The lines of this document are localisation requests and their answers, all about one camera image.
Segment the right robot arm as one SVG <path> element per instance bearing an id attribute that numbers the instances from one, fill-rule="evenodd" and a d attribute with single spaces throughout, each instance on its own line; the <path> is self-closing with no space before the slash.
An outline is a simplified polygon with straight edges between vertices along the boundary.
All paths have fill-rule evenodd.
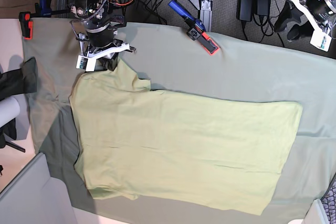
<path id="1" fill-rule="evenodd" d="M 129 6 L 134 0 L 74 0 L 71 12 L 75 20 L 71 26 L 80 23 L 85 32 L 75 33 L 80 54 L 76 67 L 86 72 L 114 71 L 119 53 L 135 52 L 127 42 L 117 39 L 118 29 L 125 28 L 127 21 L 123 14 L 114 10 Z"/>

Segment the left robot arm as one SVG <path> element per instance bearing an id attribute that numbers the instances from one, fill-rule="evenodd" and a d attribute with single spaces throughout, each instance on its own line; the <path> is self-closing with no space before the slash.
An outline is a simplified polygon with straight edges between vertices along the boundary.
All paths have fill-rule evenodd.
<path id="1" fill-rule="evenodd" d="M 282 32 L 289 22 L 295 22 L 287 33 L 288 41 L 308 37 L 311 45 L 328 51 L 334 39 L 332 18 L 335 18 L 335 0 L 285 0 L 274 31 Z"/>

